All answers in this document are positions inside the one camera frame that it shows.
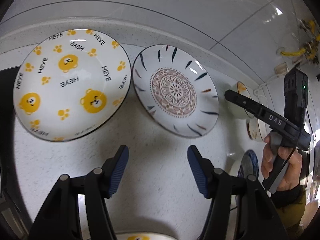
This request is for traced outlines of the person's right hand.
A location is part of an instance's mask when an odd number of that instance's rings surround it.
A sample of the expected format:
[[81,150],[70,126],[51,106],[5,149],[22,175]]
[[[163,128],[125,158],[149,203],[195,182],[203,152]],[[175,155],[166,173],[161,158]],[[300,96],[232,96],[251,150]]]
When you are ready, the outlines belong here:
[[264,139],[261,173],[264,187],[271,194],[291,190],[299,184],[303,158],[295,148],[280,146],[281,136],[270,132]]

